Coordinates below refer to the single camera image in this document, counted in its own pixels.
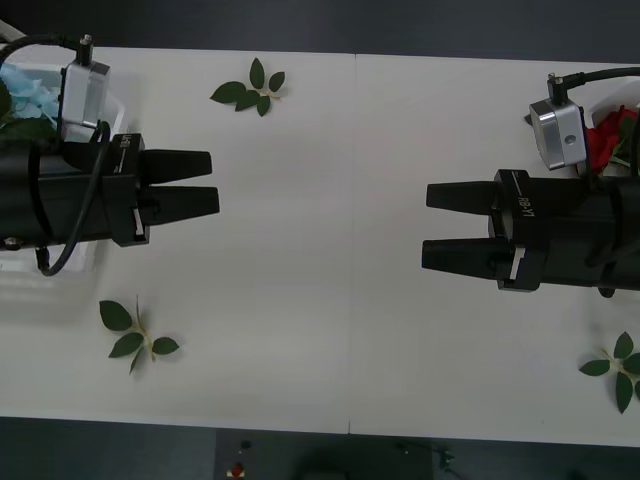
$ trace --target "white basket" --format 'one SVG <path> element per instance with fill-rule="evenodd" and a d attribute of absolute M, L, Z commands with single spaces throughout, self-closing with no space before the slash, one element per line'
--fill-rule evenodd
<path fill-rule="evenodd" d="M 62 77 L 60 74 L 61 66 L 59 65 L 41 65 L 41 64 L 17 64 L 17 67 L 24 70 L 29 77 L 41 79 L 42 86 L 47 88 L 60 88 Z M 124 105 L 115 98 L 110 91 L 107 92 L 104 112 L 102 120 L 109 123 L 111 134 L 126 133 L 129 126 L 125 118 Z M 72 127 L 69 128 L 65 140 L 72 142 L 87 142 L 91 137 L 93 130 Z M 62 245 L 49 247 L 51 258 L 53 261 L 58 258 L 62 249 Z M 86 272 L 93 267 L 95 256 L 96 242 L 79 243 L 71 258 L 65 265 L 63 272 Z M 2 272 L 32 272 L 40 275 L 35 262 L 35 253 L 33 249 L 20 250 L 18 252 L 0 252 L 0 271 Z"/>

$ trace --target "black cable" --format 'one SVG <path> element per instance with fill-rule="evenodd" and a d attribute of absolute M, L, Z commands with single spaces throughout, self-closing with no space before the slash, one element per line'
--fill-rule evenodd
<path fill-rule="evenodd" d="M 82 228 L 84 227 L 84 222 L 87 219 L 87 214 L 91 208 L 91 202 L 93 201 L 93 197 L 95 196 L 98 188 L 98 181 L 100 180 L 102 167 L 107 158 L 107 153 L 109 152 L 109 142 L 111 140 L 111 129 L 107 122 L 99 122 L 97 130 L 100 132 L 100 149 L 98 150 L 98 156 L 96 157 L 96 162 L 93 165 L 91 177 L 89 178 L 89 185 L 87 186 L 84 198 L 82 199 L 82 204 L 80 205 L 78 216 L 76 217 L 76 221 L 71 230 L 71 235 L 69 235 L 69 239 L 67 240 L 60 257 L 56 260 L 56 263 L 54 263 L 53 266 L 49 267 L 49 250 L 47 247 L 39 247 L 36 249 L 38 269 L 45 277 L 52 277 L 64 268 L 66 263 L 69 261 L 69 258 L 71 258 L 71 254 L 76 248 L 76 245 L 80 240 L 80 236 L 82 235 Z"/>
<path fill-rule="evenodd" d="M 640 77 L 640 67 L 610 68 L 595 72 L 579 72 L 562 77 L 562 83 L 566 90 L 580 87 L 585 83 L 608 80 L 610 78 Z"/>

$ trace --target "red artificial flower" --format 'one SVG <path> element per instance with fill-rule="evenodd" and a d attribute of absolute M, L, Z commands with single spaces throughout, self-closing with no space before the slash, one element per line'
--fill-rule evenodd
<path fill-rule="evenodd" d="M 625 118 L 636 120 L 638 114 L 633 110 L 620 107 L 617 112 L 611 112 L 596 128 L 587 129 L 587 144 L 589 159 L 594 173 L 600 173 L 609 164 L 613 149 L 620 141 L 620 124 Z"/>

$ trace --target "white tabletop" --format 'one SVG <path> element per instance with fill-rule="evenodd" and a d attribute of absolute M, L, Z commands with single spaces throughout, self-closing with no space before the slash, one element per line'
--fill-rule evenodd
<path fill-rule="evenodd" d="M 640 342 L 637 294 L 501 292 L 420 263 L 425 239 L 487 235 L 427 208 L 428 183 L 569 174 L 546 170 L 522 116 L 547 73 L 602 66 L 260 53 L 289 88 L 267 117 L 208 100 L 254 56 L 97 50 L 148 148 L 213 154 L 185 183 L 218 186 L 221 213 L 107 244 L 91 280 L 54 279 L 56 304 L 2 296 L 0 415 L 640 445 L 638 400 L 621 416 L 578 372 L 624 330 Z M 130 378 L 97 302 L 136 294 L 183 349 Z"/>
<path fill-rule="evenodd" d="M 625 330 L 640 342 L 637 293 L 504 292 L 420 263 L 423 240 L 488 236 L 486 217 L 427 208 L 427 184 L 571 174 L 547 171 L 522 117 L 549 72 L 602 67 L 358 57 L 352 432 L 640 445 L 638 399 L 620 415 L 578 371 Z M 588 109 L 612 82 L 572 98 Z"/>
<path fill-rule="evenodd" d="M 0 415 L 348 430 L 354 57 L 260 53 L 287 75 L 264 118 L 209 100 L 248 84 L 254 56 L 96 49 L 147 148 L 211 152 L 214 174 L 184 183 L 217 186 L 221 213 L 152 228 L 147 246 L 106 243 L 86 298 L 3 307 Z M 107 358 L 118 337 L 98 301 L 133 308 L 136 294 L 151 333 L 182 348 L 129 377 L 130 359 Z"/>

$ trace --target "gray background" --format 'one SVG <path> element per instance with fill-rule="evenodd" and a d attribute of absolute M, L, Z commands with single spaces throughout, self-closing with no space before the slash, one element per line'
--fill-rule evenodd
<path fill-rule="evenodd" d="M 0 18 L 107 46 L 640 62 L 633 0 L 3 0 Z"/>

